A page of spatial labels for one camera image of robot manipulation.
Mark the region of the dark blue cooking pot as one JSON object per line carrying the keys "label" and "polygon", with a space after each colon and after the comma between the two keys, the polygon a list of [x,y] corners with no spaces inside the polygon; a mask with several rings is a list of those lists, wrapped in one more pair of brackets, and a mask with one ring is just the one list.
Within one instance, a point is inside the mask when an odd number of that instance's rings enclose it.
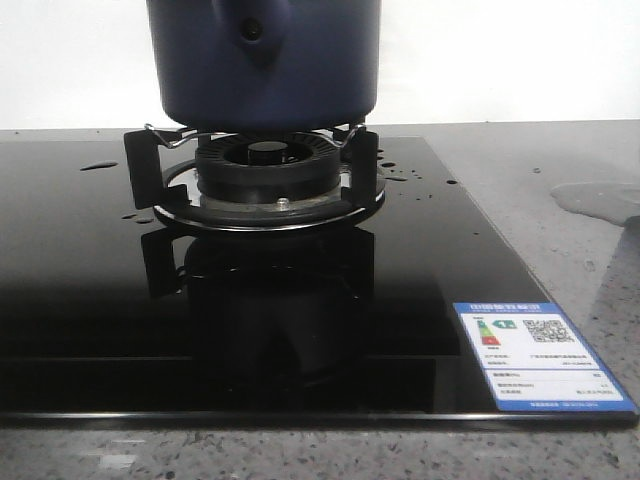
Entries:
{"label": "dark blue cooking pot", "polygon": [[353,123],[377,101],[379,1],[149,1],[161,104],[198,130]]}

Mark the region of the black pot support grate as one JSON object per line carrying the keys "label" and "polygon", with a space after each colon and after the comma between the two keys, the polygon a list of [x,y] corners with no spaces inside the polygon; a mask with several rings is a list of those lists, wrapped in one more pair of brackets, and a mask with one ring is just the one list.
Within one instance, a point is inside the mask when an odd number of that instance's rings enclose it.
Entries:
{"label": "black pot support grate", "polygon": [[[302,200],[236,203],[211,198],[197,185],[196,149],[237,134],[310,133],[340,151],[340,180],[332,190]],[[235,133],[163,131],[151,125],[124,136],[134,204],[151,208],[166,223],[211,231],[301,230],[351,219],[361,221],[383,204],[385,183],[378,166],[379,137],[363,124],[349,130]]]}

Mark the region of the black round gas burner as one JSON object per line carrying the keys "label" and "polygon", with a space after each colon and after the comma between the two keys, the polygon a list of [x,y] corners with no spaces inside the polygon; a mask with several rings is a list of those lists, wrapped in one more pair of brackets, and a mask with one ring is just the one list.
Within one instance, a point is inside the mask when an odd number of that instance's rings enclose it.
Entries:
{"label": "black round gas burner", "polygon": [[237,134],[211,140],[195,153],[198,188],[236,203],[302,200],[340,180],[340,151],[310,133]]}

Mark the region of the black glass gas stove top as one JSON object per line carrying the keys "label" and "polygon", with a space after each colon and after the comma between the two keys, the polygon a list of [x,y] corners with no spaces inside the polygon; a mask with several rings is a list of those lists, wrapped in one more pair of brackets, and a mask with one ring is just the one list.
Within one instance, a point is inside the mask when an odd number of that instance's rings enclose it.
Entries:
{"label": "black glass gas stove top", "polygon": [[135,211],[118,141],[4,143],[2,424],[636,425],[498,409],[454,304],[554,302],[424,140],[379,159],[357,226],[205,234]]}

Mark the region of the blue white energy label sticker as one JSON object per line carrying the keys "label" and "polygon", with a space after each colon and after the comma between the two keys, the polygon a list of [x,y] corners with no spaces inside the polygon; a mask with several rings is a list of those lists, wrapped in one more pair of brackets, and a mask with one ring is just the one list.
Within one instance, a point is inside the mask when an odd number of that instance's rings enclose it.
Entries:
{"label": "blue white energy label sticker", "polygon": [[629,412],[637,407],[554,303],[454,309],[504,412]]}

